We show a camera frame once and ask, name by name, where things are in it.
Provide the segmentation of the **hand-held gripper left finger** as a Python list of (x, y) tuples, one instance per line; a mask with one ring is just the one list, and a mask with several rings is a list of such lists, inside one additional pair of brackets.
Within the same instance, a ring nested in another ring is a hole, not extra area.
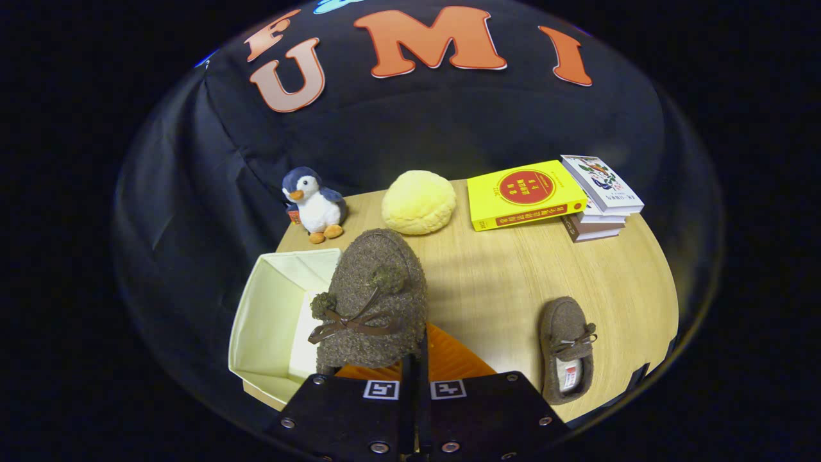
[(417, 450), (418, 360), (398, 380), (313, 374), (266, 435), (299, 461), (404, 461)]

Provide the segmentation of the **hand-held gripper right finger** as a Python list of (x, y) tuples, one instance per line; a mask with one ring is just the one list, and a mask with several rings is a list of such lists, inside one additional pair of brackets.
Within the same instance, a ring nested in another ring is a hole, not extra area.
[(427, 325), (418, 378), (419, 461), (531, 461), (566, 441), (571, 428), (522, 372), (433, 381), (429, 366), (443, 331)]

